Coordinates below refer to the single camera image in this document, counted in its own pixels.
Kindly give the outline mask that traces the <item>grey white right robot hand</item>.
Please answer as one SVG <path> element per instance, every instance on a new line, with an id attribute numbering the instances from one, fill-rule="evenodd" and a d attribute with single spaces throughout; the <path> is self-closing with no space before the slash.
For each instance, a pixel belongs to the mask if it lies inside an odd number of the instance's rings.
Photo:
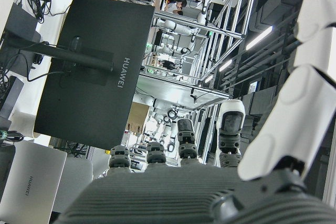
<path id="1" fill-rule="evenodd" d="M 58 223 L 335 223 L 303 182 L 335 114 L 335 0 L 303 0 L 293 71 L 236 167 L 152 164 L 94 180 Z"/>

